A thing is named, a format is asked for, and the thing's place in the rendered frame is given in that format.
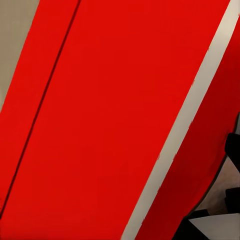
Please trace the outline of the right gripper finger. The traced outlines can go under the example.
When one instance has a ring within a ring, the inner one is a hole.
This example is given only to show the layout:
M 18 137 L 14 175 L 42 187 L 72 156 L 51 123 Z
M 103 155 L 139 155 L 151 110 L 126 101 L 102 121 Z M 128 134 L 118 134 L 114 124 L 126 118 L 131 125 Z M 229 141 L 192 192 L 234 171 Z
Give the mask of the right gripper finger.
M 240 172 L 240 134 L 229 133 L 224 150 Z

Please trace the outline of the radio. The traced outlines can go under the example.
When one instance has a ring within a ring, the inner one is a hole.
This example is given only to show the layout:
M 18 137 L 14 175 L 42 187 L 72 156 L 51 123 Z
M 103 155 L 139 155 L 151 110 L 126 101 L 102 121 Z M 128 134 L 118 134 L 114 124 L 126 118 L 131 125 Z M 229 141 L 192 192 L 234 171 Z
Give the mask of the radio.
M 0 112 L 0 240 L 172 240 L 240 116 L 240 0 L 40 0 Z

